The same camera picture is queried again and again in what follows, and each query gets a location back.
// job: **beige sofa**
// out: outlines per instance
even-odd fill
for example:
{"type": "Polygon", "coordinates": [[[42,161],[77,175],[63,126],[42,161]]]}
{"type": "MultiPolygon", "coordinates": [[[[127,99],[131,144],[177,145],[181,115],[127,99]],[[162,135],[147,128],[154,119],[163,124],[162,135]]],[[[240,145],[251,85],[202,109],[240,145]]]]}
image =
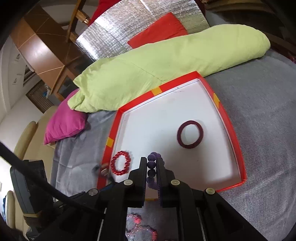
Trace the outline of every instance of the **beige sofa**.
{"type": "MultiPolygon", "coordinates": [[[[48,145],[44,146],[43,138],[46,125],[56,109],[57,106],[52,106],[43,114],[38,123],[30,122],[14,150],[14,154],[21,160],[43,160],[48,182],[52,170],[54,148],[48,145]]],[[[6,197],[6,223],[10,228],[20,230],[26,237],[28,225],[23,218],[23,213],[13,191],[9,191],[6,197]]]]}

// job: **green pillow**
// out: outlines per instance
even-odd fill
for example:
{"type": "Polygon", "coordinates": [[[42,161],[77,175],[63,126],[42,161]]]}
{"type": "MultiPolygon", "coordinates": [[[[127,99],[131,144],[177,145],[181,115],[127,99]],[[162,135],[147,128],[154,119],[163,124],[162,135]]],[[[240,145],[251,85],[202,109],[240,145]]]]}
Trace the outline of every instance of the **green pillow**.
{"type": "Polygon", "coordinates": [[[193,71],[205,77],[261,57],[269,48],[262,32],[234,24],[146,44],[90,65],[74,79],[80,90],[68,105],[83,112],[118,110],[177,77],[193,71]]]}

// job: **red beaded bracelet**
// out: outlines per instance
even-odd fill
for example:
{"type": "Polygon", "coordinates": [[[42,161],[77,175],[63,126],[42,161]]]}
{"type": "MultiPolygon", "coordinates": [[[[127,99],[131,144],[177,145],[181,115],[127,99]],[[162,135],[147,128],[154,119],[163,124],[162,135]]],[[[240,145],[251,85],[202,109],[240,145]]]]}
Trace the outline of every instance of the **red beaded bracelet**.
{"type": "Polygon", "coordinates": [[[130,162],[131,162],[131,158],[128,154],[128,152],[126,151],[119,151],[113,158],[112,158],[112,161],[111,161],[111,171],[115,174],[115,175],[118,175],[118,176],[121,176],[121,175],[124,175],[126,173],[128,173],[128,170],[129,170],[129,166],[130,166],[130,162]],[[115,161],[116,159],[119,157],[119,156],[125,156],[126,158],[126,162],[124,164],[124,169],[121,170],[121,171],[118,171],[116,170],[115,168],[115,161]]]}

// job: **silver foil sheet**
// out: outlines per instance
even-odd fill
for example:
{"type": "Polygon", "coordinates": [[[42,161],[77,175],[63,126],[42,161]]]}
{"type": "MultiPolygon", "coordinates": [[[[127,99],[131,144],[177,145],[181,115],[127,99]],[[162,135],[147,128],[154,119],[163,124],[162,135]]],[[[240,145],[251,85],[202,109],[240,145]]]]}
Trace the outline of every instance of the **silver foil sheet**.
{"type": "Polygon", "coordinates": [[[209,28],[194,0],[121,0],[99,16],[76,44],[94,61],[117,56],[131,50],[127,42],[168,12],[190,34],[209,28]]]}

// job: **black cable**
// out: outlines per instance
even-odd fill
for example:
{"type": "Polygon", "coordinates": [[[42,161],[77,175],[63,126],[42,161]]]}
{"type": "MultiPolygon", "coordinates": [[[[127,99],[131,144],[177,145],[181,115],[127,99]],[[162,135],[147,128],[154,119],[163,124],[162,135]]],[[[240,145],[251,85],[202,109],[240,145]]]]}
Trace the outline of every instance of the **black cable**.
{"type": "Polygon", "coordinates": [[[55,189],[53,186],[51,186],[48,182],[40,178],[38,175],[36,175],[23,161],[21,161],[14,153],[12,153],[2,142],[0,142],[0,156],[4,160],[6,160],[10,165],[15,167],[15,169],[18,170],[21,174],[29,178],[32,182],[34,182],[36,185],[38,185],[40,188],[42,188],[44,191],[46,191],[56,199],[60,200],[61,202],[69,206],[81,209],[85,212],[97,214],[99,215],[100,218],[104,219],[105,214],[103,214],[102,212],[99,212],[98,210],[95,210],[93,208],[77,203],[73,199],[61,193],[59,190],[55,189]]]}

